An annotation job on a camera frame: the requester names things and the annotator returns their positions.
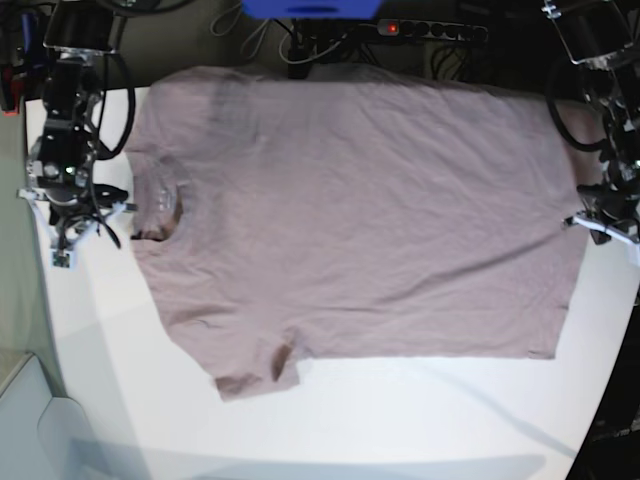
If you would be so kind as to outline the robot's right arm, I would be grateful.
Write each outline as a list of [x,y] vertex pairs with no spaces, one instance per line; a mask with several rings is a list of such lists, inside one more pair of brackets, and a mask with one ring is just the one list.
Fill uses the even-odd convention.
[[95,164],[123,151],[134,123],[136,96],[128,86],[120,140],[109,148],[100,138],[108,87],[96,63],[113,63],[124,80],[131,79],[117,51],[121,30],[115,23],[114,11],[98,1],[61,1],[44,37],[54,62],[43,89],[43,131],[26,161],[30,186],[22,196],[33,204],[48,203],[46,223],[59,250],[130,208],[126,191],[94,180]]

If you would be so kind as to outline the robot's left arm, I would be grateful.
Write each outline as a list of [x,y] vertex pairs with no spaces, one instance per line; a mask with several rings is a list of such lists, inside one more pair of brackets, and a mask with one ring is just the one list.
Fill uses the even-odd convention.
[[[564,220],[590,230],[602,245],[618,240],[639,248],[639,45],[614,1],[546,1],[542,7],[566,55],[555,61],[545,88],[552,121],[574,149],[598,153],[602,180],[580,185],[583,209]],[[585,102],[600,116],[605,137],[592,143],[568,130],[555,101],[555,80],[564,67],[578,70]]]

